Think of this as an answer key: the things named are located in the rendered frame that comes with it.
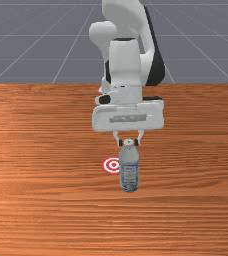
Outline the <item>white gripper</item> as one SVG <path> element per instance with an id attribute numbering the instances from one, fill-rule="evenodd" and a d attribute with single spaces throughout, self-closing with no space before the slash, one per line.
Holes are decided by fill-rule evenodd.
<path id="1" fill-rule="evenodd" d="M 138 130 L 134 143 L 135 146 L 140 146 L 144 130 L 164 127 L 163 110 L 163 100 L 146 100 L 128 105 L 100 105 L 93 110 L 92 128 L 97 132 L 113 131 L 118 147 L 123 146 L 118 131 Z"/>

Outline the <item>clear plastic bottle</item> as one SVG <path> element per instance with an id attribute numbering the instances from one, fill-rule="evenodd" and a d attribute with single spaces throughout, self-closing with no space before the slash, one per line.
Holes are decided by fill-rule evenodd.
<path id="1" fill-rule="evenodd" d="M 125 139 L 119 152 L 120 188 L 124 192 L 138 189 L 139 153 L 132 139 Z"/>

